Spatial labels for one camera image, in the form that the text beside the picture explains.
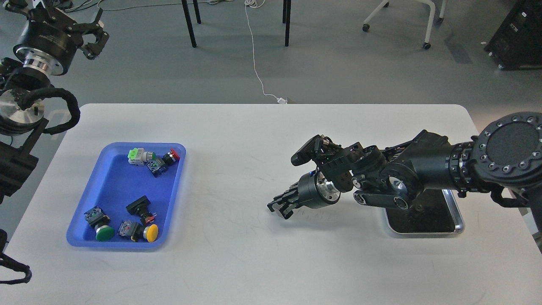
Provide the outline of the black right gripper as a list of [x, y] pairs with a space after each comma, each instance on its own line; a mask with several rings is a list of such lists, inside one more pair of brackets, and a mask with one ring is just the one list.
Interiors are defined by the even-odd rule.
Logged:
[[341, 193], [322, 172], [308, 172], [282, 194], [267, 204], [268, 209], [282, 219], [289, 219], [298, 207], [318, 209], [333, 205]]

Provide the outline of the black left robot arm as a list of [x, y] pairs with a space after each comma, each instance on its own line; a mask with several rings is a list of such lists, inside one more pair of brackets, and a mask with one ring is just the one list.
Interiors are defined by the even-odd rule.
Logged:
[[[98, 57], [110, 37], [100, 21], [102, 8], [89, 23], [76, 22], [52, 0], [35, 0], [32, 8], [25, 0], [6, 0], [3, 8], [25, 16], [27, 21], [13, 48], [16, 58], [1, 59], [0, 129], [6, 136], [29, 136], [20, 147], [1, 143], [2, 198], [19, 190], [37, 166], [38, 158], [31, 155], [31, 150], [41, 134], [63, 133], [80, 120], [75, 96], [54, 87], [49, 78], [65, 75], [77, 50], [89, 60]], [[70, 113], [66, 123], [48, 127], [43, 105], [47, 98], [66, 102]]]

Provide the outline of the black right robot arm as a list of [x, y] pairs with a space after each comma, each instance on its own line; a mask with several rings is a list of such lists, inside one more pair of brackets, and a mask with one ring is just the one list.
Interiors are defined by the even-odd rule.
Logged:
[[356, 189], [354, 199], [386, 211], [413, 210], [413, 223], [445, 220], [440, 207], [420, 207], [414, 201], [430, 189], [489, 193], [502, 207], [528, 207], [541, 228], [541, 113], [518, 112], [486, 126], [471, 141], [450, 144], [448, 137], [422, 130], [405, 143], [383, 150], [375, 145], [349, 147], [316, 135], [291, 157], [294, 166], [314, 161], [316, 169], [267, 205], [288, 219], [302, 206], [312, 209], [337, 203], [342, 193]]

